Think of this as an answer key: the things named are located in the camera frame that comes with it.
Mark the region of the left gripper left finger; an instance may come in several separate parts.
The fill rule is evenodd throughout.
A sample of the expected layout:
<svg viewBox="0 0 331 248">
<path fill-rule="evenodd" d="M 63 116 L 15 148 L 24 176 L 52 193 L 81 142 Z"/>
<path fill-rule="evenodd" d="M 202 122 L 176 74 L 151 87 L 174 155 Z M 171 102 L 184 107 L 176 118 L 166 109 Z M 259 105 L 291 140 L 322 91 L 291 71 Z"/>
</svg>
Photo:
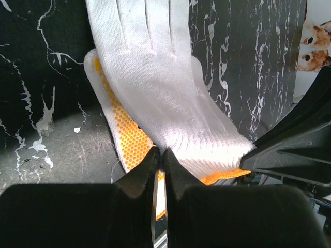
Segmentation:
<svg viewBox="0 0 331 248">
<path fill-rule="evenodd" d="M 113 184 L 16 184 L 1 195 L 1 247 L 152 247 L 159 152 Z"/>
</svg>

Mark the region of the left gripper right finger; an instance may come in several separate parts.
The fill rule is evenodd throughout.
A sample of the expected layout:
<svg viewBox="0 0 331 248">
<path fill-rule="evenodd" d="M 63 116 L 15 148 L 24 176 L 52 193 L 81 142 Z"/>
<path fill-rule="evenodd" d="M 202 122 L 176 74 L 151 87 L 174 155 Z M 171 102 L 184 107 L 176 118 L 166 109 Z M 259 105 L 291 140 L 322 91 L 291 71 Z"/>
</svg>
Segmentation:
<svg viewBox="0 0 331 248">
<path fill-rule="evenodd" d="M 312 205 L 284 185 L 206 186 L 162 156 L 168 247 L 328 247 Z"/>
</svg>

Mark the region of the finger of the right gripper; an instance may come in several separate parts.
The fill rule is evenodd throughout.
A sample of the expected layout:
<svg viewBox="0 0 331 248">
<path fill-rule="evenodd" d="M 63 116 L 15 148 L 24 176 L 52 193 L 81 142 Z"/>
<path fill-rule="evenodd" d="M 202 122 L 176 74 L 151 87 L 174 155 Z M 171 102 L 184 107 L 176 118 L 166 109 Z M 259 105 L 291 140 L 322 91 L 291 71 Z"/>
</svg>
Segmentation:
<svg viewBox="0 0 331 248">
<path fill-rule="evenodd" d="M 298 104 L 245 155 L 240 168 L 330 185 L 330 67 L 323 67 Z"/>
</svg>

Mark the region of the white glove orange cuff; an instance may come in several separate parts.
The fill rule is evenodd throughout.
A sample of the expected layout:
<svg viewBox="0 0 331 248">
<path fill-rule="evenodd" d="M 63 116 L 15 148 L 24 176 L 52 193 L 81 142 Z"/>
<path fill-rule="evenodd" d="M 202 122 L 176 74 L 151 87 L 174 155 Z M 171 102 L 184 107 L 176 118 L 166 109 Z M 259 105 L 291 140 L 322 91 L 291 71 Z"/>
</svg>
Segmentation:
<svg viewBox="0 0 331 248">
<path fill-rule="evenodd" d="M 204 184 L 244 175 L 254 149 L 214 103 L 191 54 L 188 1 L 87 1 L 103 72 L 160 152 Z"/>
</svg>

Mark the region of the yellow coated glove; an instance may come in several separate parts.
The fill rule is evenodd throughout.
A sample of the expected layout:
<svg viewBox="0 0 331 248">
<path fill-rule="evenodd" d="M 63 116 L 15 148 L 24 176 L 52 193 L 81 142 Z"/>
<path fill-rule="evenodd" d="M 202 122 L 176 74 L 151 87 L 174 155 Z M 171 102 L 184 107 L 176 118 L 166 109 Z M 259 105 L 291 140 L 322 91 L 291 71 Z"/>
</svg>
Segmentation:
<svg viewBox="0 0 331 248">
<path fill-rule="evenodd" d="M 142 162 L 155 145 L 117 99 L 103 72 L 96 49 L 85 55 L 83 66 L 106 117 L 122 168 L 128 173 Z"/>
</svg>

